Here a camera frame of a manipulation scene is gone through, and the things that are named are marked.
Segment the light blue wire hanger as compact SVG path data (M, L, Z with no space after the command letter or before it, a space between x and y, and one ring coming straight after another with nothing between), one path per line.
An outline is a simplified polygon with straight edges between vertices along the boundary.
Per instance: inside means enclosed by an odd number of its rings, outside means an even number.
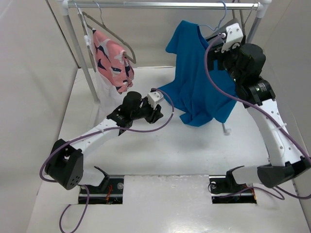
M217 26L213 28L207 24L198 24L199 27L207 27L210 30L212 30L213 32L216 32L220 29L221 23L223 22L223 20L225 19L226 15L227 15L227 5L223 0L217 1L217 3L221 3L224 7L224 14L223 14L222 18L219 20Z

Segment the blue t shirt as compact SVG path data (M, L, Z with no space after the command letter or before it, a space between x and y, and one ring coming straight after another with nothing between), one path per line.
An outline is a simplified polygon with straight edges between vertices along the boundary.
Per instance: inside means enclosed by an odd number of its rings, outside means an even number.
M213 119L225 123L236 102L214 88L209 79L224 92L235 96L235 85L224 70L205 72L204 55L208 42L197 24L181 21L166 46L176 55L174 80L160 87L175 108L182 111L181 121L200 127Z

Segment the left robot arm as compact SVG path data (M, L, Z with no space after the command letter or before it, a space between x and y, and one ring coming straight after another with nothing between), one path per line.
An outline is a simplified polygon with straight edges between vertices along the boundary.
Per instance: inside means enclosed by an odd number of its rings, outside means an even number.
M162 118L159 105L162 100L163 94L156 90L144 98L138 92L128 92L122 104L97 126L71 141L56 141L45 172L66 190L91 185L95 191L104 192L108 188L108 174L96 166L86 169L85 158L106 141L130 129L135 120L144 119L153 124Z

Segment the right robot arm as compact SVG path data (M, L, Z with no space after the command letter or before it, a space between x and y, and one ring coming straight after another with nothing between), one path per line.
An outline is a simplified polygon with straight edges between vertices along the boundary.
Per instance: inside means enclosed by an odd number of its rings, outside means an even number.
M247 183L275 188L303 174L311 167L310 157L289 135L277 107L275 93L260 75L266 57L261 47L237 43L224 50L209 45L205 52L205 69L228 72L235 84L237 97L255 121L268 152L266 165L238 166L222 177L211 177L217 193L234 192Z

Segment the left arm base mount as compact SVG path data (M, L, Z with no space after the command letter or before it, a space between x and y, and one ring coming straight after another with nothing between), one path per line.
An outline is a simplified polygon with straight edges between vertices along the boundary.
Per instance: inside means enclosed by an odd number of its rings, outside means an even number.
M101 168L94 166L86 168L79 184L78 203L85 204L122 204L123 202L123 175L109 175Z

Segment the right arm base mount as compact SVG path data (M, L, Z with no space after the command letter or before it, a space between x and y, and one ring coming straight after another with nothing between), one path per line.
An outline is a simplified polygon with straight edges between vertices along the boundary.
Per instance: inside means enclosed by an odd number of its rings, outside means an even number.
M246 189L246 183L237 184L233 178L232 172L242 166L233 168L225 175L210 175L208 191L211 193L212 204L239 204L251 203L257 204L254 189Z

